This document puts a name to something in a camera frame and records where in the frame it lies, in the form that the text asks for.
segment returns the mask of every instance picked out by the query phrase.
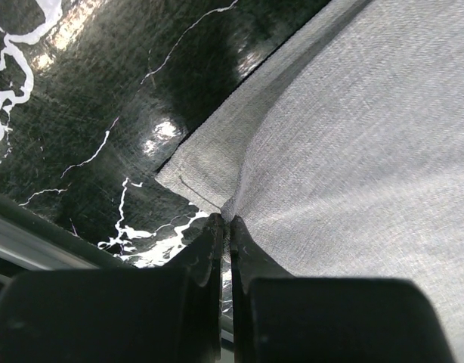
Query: fabric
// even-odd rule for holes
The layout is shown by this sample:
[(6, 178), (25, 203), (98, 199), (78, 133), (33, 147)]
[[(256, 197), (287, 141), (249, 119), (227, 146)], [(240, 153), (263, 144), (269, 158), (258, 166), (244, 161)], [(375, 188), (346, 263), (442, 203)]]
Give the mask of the fabric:
[[(307, 27), (338, 19), (341, 5), (344, 14), (357, 2), (333, 2)], [(464, 0), (377, 0), (357, 9), (272, 100), (256, 90), (254, 102), (271, 106), (254, 115), (247, 142), (223, 143), (225, 157), (214, 158), (209, 137), (199, 135), (204, 126), (170, 167), (189, 163), (192, 148), (208, 160), (190, 163), (193, 172), (175, 169), (200, 190), (192, 202), (220, 206), (230, 196), (225, 218), (242, 216), (255, 241), (296, 275), (414, 280), (464, 362)], [(250, 101), (241, 92), (233, 104)], [(215, 116), (209, 127), (224, 140), (237, 120)], [(239, 172), (222, 173), (230, 168)]]

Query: black marble surface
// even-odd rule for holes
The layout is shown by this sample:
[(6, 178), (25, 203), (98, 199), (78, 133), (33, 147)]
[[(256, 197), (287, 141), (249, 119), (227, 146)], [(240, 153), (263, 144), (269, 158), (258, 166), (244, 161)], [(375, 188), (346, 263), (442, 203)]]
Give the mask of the black marble surface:
[(0, 193), (159, 265), (203, 213), (157, 169), (326, 3), (0, 0)]

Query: wrinkled fabric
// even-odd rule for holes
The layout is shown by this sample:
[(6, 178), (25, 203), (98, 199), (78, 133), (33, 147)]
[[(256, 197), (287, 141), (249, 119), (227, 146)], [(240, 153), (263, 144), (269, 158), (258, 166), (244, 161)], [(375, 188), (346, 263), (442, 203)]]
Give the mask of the wrinkled fabric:
[(201, 198), (234, 183), (225, 218), (296, 275), (412, 279), (464, 361), (464, 0), (370, 2), (272, 103), (239, 163), (204, 135), (206, 168), (181, 177), (207, 186), (233, 164)]

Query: gray cloth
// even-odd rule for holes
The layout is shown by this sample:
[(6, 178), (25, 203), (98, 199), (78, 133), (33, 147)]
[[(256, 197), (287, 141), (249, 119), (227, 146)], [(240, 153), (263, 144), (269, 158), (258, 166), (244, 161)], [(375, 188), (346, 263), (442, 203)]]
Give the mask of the gray cloth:
[[(307, 27), (352, 4), (333, 2)], [(215, 137), (237, 122), (225, 116)], [(175, 165), (190, 148), (208, 160), (175, 170), (199, 190), (191, 200), (220, 203), (235, 183), (224, 216), (242, 216), (296, 275), (413, 279), (464, 362), (464, 0), (370, 2), (255, 122), (238, 163), (207, 150), (207, 135), (182, 146)]]

